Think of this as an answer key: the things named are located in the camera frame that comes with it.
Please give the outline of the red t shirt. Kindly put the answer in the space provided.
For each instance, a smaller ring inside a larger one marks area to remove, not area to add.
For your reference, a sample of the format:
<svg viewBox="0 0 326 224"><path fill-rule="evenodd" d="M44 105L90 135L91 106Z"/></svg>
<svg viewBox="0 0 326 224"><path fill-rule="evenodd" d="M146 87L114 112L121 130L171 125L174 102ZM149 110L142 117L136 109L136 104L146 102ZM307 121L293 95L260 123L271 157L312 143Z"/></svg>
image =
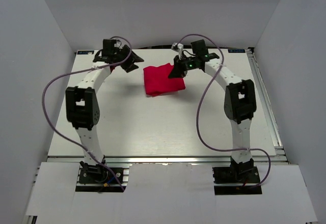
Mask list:
<svg viewBox="0 0 326 224"><path fill-rule="evenodd" d="M182 78L168 78L173 68L173 65L170 63L158 67L145 67L143 75L146 95L155 97L165 93L184 90L185 83Z"/></svg>

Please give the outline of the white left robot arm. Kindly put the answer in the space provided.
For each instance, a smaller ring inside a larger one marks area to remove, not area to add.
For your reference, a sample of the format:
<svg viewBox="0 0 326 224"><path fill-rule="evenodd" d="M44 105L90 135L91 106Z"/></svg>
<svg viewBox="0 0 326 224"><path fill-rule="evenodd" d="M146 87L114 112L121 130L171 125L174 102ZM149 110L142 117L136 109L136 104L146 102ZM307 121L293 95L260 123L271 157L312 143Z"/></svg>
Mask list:
<svg viewBox="0 0 326 224"><path fill-rule="evenodd" d="M144 61L128 45L117 46L117 39L104 39L102 49L94 55L93 70L74 87L67 87L66 117L76 130L83 146L84 160L80 162L84 176L97 183L107 180L112 174L103 165L105 156L101 150L96 125L100 119L97 92L115 67L129 73Z"/></svg>

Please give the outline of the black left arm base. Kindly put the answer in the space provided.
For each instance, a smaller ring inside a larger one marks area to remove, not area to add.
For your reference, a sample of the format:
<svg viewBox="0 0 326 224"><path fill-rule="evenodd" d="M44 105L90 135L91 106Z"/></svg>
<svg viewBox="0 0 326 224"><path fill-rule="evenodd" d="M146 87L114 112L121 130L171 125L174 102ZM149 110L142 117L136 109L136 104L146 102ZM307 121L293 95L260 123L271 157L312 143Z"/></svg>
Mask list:
<svg viewBox="0 0 326 224"><path fill-rule="evenodd" d="M95 193L122 193L124 190L121 189L119 183L110 171L105 169L104 173L90 173L89 171L80 168L75 191Z"/></svg>

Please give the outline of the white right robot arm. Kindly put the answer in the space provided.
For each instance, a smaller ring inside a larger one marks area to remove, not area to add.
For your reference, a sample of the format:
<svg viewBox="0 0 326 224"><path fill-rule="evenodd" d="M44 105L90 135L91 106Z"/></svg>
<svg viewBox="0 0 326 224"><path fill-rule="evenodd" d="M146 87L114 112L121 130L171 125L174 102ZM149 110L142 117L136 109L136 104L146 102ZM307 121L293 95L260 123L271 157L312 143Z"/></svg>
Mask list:
<svg viewBox="0 0 326 224"><path fill-rule="evenodd" d="M211 76L224 90L224 112L231 123L232 149L230 177L243 182L254 168L250 152L250 127L257 109L254 83L244 80L224 65L223 53L210 53L204 40L191 43L193 54L184 54L183 44L174 43L171 49L178 54L169 78L184 78L188 71L200 69Z"/></svg>

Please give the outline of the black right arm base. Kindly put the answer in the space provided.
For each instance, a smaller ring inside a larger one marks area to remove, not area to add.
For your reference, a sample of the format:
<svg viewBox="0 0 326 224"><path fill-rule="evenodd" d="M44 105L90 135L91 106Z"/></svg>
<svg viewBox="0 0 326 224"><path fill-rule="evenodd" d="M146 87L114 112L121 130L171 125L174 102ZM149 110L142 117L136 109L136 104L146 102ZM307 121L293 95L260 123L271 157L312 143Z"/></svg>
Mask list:
<svg viewBox="0 0 326 224"><path fill-rule="evenodd" d="M214 194L217 195L261 195L261 186L254 185L260 182L258 169L255 166L249 173L236 178L230 167L213 167Z"/></svg>

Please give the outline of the blue corner sticker left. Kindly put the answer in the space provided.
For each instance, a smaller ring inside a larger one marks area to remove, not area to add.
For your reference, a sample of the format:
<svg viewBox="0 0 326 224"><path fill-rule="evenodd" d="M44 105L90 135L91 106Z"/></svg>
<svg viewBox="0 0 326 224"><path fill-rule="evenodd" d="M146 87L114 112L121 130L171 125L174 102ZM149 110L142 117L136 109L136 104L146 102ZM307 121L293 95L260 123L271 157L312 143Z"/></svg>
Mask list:
<svg viewBox="0 0 326 224"><path fill-rule="evenodd" d="M90 54L94 54L93 50L79 50L77 52L77 55L90 55Z"/></svg>

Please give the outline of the blue corner sticker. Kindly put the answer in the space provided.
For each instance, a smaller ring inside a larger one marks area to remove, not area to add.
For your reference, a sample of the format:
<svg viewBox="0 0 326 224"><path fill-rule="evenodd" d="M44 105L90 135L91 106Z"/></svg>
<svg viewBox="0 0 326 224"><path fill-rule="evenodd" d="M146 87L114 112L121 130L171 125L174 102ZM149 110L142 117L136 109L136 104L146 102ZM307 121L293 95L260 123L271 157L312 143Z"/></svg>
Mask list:
<svg viewBox="0 0 326 224"><path fill-rule="evenodd" d="M77 55L90 55L90 54L94 54L93 50L79 50L77 52Z"/></svg>
<svg viewBox="0 0 326 224"><path fill-rule="evenodd" d="M228 49L229 53L246 53L244 49Z"/></svg>

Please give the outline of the blue corner sticker right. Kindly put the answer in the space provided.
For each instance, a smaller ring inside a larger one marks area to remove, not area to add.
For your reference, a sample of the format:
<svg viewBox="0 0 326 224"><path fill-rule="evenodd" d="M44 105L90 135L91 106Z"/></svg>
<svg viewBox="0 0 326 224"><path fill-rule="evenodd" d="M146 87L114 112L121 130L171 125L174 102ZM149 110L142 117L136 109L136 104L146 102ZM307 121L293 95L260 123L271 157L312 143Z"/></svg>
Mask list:
<svg viewBox="0 0 326 224"><path fill-rule="evenodd" d="M246 53L244 49L228 49L229 53Z"/></svg>

